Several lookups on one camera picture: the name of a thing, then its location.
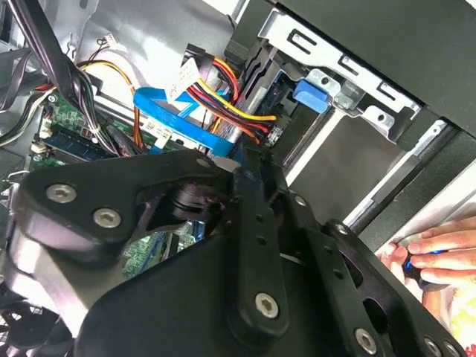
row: screw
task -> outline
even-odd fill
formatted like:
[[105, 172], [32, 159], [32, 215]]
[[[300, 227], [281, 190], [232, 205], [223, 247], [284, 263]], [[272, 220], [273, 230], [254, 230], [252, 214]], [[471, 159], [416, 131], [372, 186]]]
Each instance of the screw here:
[[211, 167], [208, 161], [204, 160], [203, 158], [197, 158], [196, 162], [198, 162], [201, 166], [206, 167], [208, 169]]
[[258, 311], [266, 318], [276, 318], [280, 311], [276, 300], [265, 292], [256, 295], [254, 303], [256, 304]]
[[452, 344], [445, 341], [445, 346], [453, 357], [461, 357], [460, 353], [457, 351], [456, 348], [454, 348], [454, 346]]
[[335, 229], [341, 234], [346, 234], [347, 235], [347, 229], [343, 225], [335, 225]]
[[366, 330], [357, 329], [356, 339], [360, 347], [362, 347], [369, 355], [375, 355], [377, 353], [377, 345], [375, 340]]
[[301, 205], [301, 206], [307, 206], [306, 201], [301, 196], [296, 196], [295, 197], [296, 202]]
[[46, 196], [57, 203], [73, 202], [76, 197], [76, 190], [67, 184], [52, 184], [46, 189]]
[[429, 337], [425, 337], [425, 343], [430, 349], [430, 351], [436, 356], [441, 357], [441, 351], [438, 348], [437, 344], [435, 344]]
[[119, 213], [111, 208], [100, 208], [94, 212], [93, 219], [102, 228], [116, 228], [122, 222]]

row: black mounting arm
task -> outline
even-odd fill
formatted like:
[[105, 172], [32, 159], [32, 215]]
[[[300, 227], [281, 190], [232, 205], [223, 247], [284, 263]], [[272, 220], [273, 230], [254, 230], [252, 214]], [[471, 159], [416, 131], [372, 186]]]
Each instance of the black mounting arm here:
[[464, 356], [358, 237], [314, 220], [269, 152], [237, 151], [233, 173], [185, 150], [22, 182], [14, 230], [99, 272], [131, 239], [207, 223], [207, 239], [95, 302], [75, 356]]

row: white sticker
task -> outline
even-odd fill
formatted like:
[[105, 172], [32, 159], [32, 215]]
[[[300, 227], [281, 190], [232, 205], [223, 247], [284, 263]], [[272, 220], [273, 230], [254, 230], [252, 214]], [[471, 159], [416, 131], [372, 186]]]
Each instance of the white sticker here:
[[196, 66], [194, 58], [190, 58], [180, 68], [175, 80], [165, 88], [167, 102], [173, 103], [180, 94], [193, 85], [200, 78], [199, 68]]
[[169, 141], [173, 131], [168, 129], [165, 125], [159, 123], [156, 119], [150, 118], [144, 124], [144, 130], [154, 135], [157, 138], [154, 146], [163, 149], [165, 144]]

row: finger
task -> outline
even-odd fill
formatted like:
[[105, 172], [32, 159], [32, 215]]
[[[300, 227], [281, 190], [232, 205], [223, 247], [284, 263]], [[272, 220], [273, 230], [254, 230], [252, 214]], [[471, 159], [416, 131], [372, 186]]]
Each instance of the finger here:
[[425, 254], [432, 251], [474, 247], [476, 247], [476, 231], [461, 231], [412, 242], [408, 245], [408, 250], [412, 254]]
[[439, 254], [413, 255], [411, 263], [417, 268], [476, 269], [476, 249], [449, 251]]
[[393, 254], [395, 250], [396, 250], [396, 245], [389, 244], [387, 247], [385, 247], [385, 250], [380, 256], [380, 261], [384, 264], [384, 266], [387, 267], [387, 269], [390, 269], [390, 264], [392, 263], [390, 256]]
[[408, 251], [404, 247], [398, 247], [394, 253], [391, 255], [391, 260], [392, 262], [398, 263], [400, 265], [403, 265], [403, 263], [406, 261], [408, 257]]
[[422, 270], [421, 277], [429, 283], [448, 284], [456, 287], [476, 284], [476, 270], [428, 268]]
[[411, 294], [417, 298], [417, 300], [422, 302], [423, 290], [418, 286], [418, 283], [415, 279], [410, 279], [409, 277], [405, 278], [405, 287], [408, 289]]
[[428, 229], [421, 234], [423, 239], [441, 236], [448, 233], [456, 233], [461, 231], [471, 231], [476, 229], [476, 216], [460, 221], [452, 222], [448, 225]]
[[392, 262], [390, 264], [390, 271], [395, 275], [400, 283], [405, 284], [405, 275], [403, 274], [402, 264]]
[[423, 294], [422, 304], [436, 319], [440, 319], [440, 315], [441, 315], [440, 292], [425, 292]]

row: green circuit board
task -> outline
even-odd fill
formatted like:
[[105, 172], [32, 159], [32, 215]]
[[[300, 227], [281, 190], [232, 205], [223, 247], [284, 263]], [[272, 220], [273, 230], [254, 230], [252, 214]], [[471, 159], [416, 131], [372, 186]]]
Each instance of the green circuit board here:
[[[80, 135], [81, 138], [83, 138], [82, 140], [92, 139], [91, 132], [87, 127], [83, 115], [70, 106], [60, 95], [54, 94], [53, 100], [49, 103], [48, 109], [51, 111], [51, 126], [57, 125], [71, 130], [75, 133], [74, 135]], [[132, 136], [133, 129], [131, 126], [117, 120], [113, 121], [113, 125], [129, 137]], [[143, 139], [148, 147], [151, 147], [157, 140], [155, 137], [147, 133], [143, 133]], [[169, 141], [163, 149], [163, 152], [169, 152], [176, 149], [183, 149], [183, 147], [173, 141]], [[34, 171], [41, 167], [59, 167], [66, 164], [68, 163], [63, 162], [61, 156], [54, 154], [51, 150], [47, 150], [46, 152], [32, 154], [28, 169], [29, 171]], [[192, 245], [194, 240], [190, 237], [190, 229], [186, 226], [187, 225], [176, 232], [153, 234], [129, 244], [124, 250], [121, 259], [124, 277], [128, 279], [132, 278], [151, 266], [161, 262], [164, 259], [167, 242], [170, 241], [172, 233], [180, 236], [179, 250]]]
[[[63, 97], [57, 94], [55, 94], [54, 97], [56, 98], [56, 101], [53, 103], [54, 111], [52, 124], [59, 124], [66, 129], [80, 134], [84, 138], [91, 139], [92, 134], [89, 131], [86, 121], [84, 120], [83, 114], [79, 113], [75, 108], [73, 108]], [[132, 126], [122, 123], [118, 120], [114, 120], [113, 125], [129, 137], [132, 137]], [[149, 147], [151, 147], [157, 140], [154, 136], [147, 133], [143, 133], [142, 137], [144, 139], [144, 143]]]

